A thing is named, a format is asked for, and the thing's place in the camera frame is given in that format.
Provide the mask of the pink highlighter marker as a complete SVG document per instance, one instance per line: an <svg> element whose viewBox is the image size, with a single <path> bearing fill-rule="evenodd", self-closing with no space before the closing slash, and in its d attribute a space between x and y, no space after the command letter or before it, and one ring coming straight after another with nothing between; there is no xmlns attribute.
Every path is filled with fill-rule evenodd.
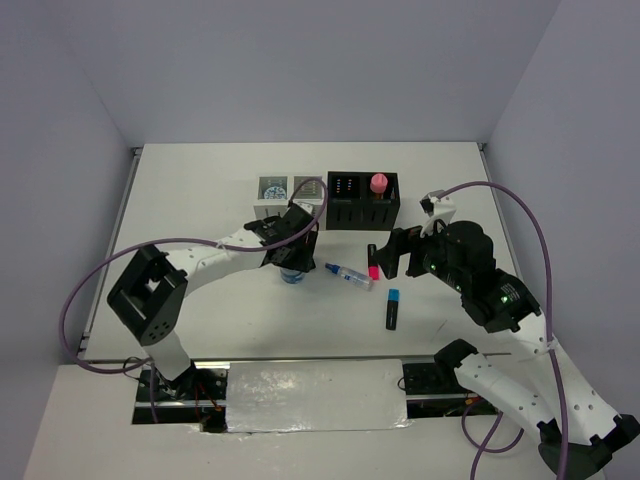
<svg viewBox="0 0 640 480"><path fill-rule="evenodd" d="M376 252L377 247L375 244L367 245L368 276L374 281L380 279L379 265L375 259Z"/></svg>

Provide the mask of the blue highlighter marker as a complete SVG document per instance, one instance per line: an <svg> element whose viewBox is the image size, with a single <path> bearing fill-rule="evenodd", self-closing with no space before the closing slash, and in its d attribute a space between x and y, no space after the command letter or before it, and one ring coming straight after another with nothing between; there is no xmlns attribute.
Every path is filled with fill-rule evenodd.
<svg viewBox="0 0 640 480"><path fill-rule="evenodd" d="M397 289L390 289L387 296L385 328L395 331L397 328L400 292Z"/></svg>

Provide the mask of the clear blue-capped glue pen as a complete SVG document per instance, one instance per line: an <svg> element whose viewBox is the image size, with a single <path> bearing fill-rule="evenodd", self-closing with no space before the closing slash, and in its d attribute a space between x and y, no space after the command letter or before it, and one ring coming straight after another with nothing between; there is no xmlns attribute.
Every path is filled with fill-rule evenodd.
<svg viewBox="0 0 640 480"><path fill-rule="evenodd" d="M332 275L337 276L365 291L370 291L373 287L373 279L371 277L355 270L331 263L326 263L325 269Z"/></svg>

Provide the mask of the pink glue stick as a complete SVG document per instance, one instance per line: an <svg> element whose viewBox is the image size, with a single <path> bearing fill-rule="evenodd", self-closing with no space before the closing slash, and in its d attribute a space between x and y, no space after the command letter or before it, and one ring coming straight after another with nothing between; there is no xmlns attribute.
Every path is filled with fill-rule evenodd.
<svg viewBox="0 0 640 480"><path fill-rule="evenodd" d="M370 179L369 189L375 199L383 199L388 185L388 177L383 173L376 173Z"/></svg>

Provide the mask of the blue patterned tape roll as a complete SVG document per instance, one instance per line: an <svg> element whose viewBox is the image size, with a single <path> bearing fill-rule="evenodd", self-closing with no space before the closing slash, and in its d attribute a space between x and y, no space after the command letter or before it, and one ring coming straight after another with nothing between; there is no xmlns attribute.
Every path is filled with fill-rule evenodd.
<svg viewBox="0 0 640 480"><path fill-rule="evenodd" d="M264 200L284 200L287 198L287 191L281 186L270 186L263 192Z"/></svg>

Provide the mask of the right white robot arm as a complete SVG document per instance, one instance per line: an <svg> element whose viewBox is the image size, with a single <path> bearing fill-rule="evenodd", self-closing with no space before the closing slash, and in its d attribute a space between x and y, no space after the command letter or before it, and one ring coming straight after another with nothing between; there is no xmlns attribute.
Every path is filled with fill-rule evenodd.
<svg viewBox="0 0 640 480"><path fill-rule="evenodd" d="M442 389L463 387L488 400L537 441L544 463L564 479L594 478L638 437L638 420L604 401L561 345L547 340L538 301L497 267L493 242L480 225L438 220L429 234L419 226L392 230L375 254L386 278L396 277L403 255L409 257L407 276L431 274L454 289L465 313L503 345L535 387L523 387L457 339L434 356Z"/></svg>

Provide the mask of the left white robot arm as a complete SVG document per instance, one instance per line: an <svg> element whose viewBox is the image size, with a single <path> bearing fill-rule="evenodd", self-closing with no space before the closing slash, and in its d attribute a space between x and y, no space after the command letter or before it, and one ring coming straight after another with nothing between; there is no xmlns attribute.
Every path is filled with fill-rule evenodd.
<svg viewBox="0 0 640 480"><path fill-rule="evenodd" d="M150 245L135 253L107 303L153 360L160 387L172 398L185 398L207 382L175 332L186 297L219 279L266 265L311 271L318 237L313 220L310 204L292 202L283 215L248 222L214 247L164 252Z"/></svg>

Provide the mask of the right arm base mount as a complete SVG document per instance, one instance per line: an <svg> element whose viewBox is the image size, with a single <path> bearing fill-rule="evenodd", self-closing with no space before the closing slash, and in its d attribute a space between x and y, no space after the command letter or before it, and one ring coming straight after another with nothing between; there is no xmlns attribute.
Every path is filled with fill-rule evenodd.
<svg viewBox="0 0 640 480"><path fill-rule="evenodd" d="M479 402L476 415L493 415L496 408L461 387L453 373L433 361L402 364L397 387L405 393L407 416L411 420L461 417L465 409Z"/></svg>

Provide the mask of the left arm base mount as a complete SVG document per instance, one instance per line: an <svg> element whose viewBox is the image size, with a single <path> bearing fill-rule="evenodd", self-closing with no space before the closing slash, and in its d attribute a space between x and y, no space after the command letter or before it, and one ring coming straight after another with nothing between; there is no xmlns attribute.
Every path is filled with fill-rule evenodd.
<svg viewBox="0 0 640 480"><path fill-rule="evenodd" d="M157 374L151 380L146 367L130 379L137 381L133 425L191 425L205 433L227 431L228 369L201 368L198 379L180 391L171 389Z"/></svg>

